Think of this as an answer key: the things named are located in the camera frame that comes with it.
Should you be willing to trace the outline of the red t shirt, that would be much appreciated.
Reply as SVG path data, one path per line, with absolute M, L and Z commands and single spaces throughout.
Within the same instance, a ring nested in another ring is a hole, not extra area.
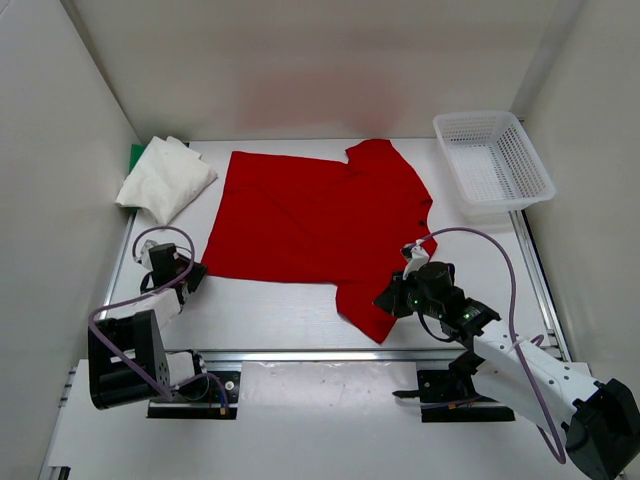
M 424 238 L 433 198 L 386 139 L 365 140 L 344 163 L 235 151 L 202 264 L 219 277 L 336 286 L 336 309 L 382 343 L 396 319 L 375 306 Z

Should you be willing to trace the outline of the white t shirt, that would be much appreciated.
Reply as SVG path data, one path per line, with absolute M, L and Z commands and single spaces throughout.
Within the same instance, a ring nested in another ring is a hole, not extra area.
M 157 225 L 165 226 L 217 178 L 201 153 L 174 137 L 154 136 L 125 178 L 115 203 L 142 209 Z

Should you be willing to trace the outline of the green polo t shirt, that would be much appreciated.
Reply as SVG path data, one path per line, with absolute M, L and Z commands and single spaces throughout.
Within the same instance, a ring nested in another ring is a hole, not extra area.
M 144 153 L 145 146 L 139 144 L 132 144 L 130 148 L 129 167 L 128 172 L 131 173 L 138 163 L 140 157 Z

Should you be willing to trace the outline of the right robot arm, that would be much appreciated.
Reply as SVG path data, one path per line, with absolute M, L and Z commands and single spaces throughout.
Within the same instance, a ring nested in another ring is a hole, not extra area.
M 574 370 L 455 286 L 455 267 L 431 260 L 426 243 L 405 245 L 406 267 L 374 301 L 403 318 L 439 322 L 442 340 L 465 348 L 450 365 L 460 399 L 497 401 L 557 436 L 571 462 L 591 479 L 614 479 L 639 455 L 639 407 L 616 379 L 603 383 Z

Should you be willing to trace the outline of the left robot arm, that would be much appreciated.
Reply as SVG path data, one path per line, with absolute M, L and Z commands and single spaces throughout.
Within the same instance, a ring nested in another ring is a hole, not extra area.
M 189 258 L 173 243 L 149 240 L 143 246 L 141 260 L 148 269 L 140 285 L 140 293 L 145 298 L 120 307 L 98 321 L 97 331 L 162 389 L 150 385 L 90 331 L 89 388 L 91 400 L 100 410 L 159 399 L 175 390 L 188 400 L 198 400 L 206 395 L 210 386 L 210 377 L 199 353 L 194 350 L 168 353 L 161 338 L 161 330 L 181 313 L 188 296 L 198 288 L 206 267 L 194 263 L 186 278 L 155 294 L 155 288 L 187 270 Z

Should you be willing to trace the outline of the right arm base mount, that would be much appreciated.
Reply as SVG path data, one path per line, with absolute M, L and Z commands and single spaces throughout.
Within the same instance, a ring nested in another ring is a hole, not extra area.
M 472 383 L 482 360 L 464 353 L 446 370 L 417 371 L 417 388 L 396 390 L 403 401 L 418 400 L 422 423 L 498 423 L 515 420 L 514 412 L 495 400 L 481 396 Z

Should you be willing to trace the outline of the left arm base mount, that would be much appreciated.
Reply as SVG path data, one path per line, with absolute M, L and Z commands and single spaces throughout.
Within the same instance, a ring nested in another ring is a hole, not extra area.
M 171 398 L 151 399 L 150 419 L 235 420 L 240 393 L 241 369 L 216 367 L 197 350 L 166 354 Z

